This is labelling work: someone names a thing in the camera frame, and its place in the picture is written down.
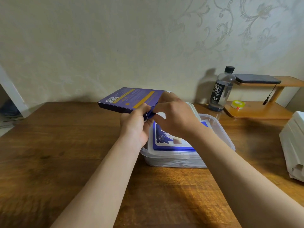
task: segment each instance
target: forearm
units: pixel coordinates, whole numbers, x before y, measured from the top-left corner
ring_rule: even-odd
[[[120,136],[52,228],[113,227],[141,146]]]
[[[303,226],[304,208],[208,128],[196,130],[189,143],[206,163],[243,227]]]

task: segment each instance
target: yellow tape roll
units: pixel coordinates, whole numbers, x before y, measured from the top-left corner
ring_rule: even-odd
[[[245,106],[245,102],[242,101],[233,101],[231,103],[231,107],[235,109],[243,109],[244,106]]]

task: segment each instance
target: hand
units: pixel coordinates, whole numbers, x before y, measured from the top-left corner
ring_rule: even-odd
[[[193,132],[204,127],[196,118],[190,106],[174,93],[163,92],[153,112],[164,112],[166,114],[166,119],[158,114],[153,117],[162,130],[185,140]]]
[[[143,146],[146,144],[149,138],[149,128],[153,124],[154,120],[149,119],[146,122],[143,120],[143,115],[149,112],[151,107],[146,103],[142,103],[136,110],[132,113],[124,113],[120,116],[120,135],[131,136],[140,142]]]

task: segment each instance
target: black bottle cap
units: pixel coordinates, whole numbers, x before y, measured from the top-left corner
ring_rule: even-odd
[[[233,73],[234,67],[233,66],[226,66],[225,72],[226,73]]]

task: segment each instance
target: white door trim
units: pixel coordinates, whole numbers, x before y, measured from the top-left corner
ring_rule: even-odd
[[[29,116],[31,113],[28,109],[28,106],[25,104],[21,95],[14,86],[12,80],[7,76],[5,70],[2,68],[1,65],[0,65],[0,84],[2,85],[3,89],[6,91],[10,99],[13,101],[17,109],[20,111],[22,116],[24,118]]]

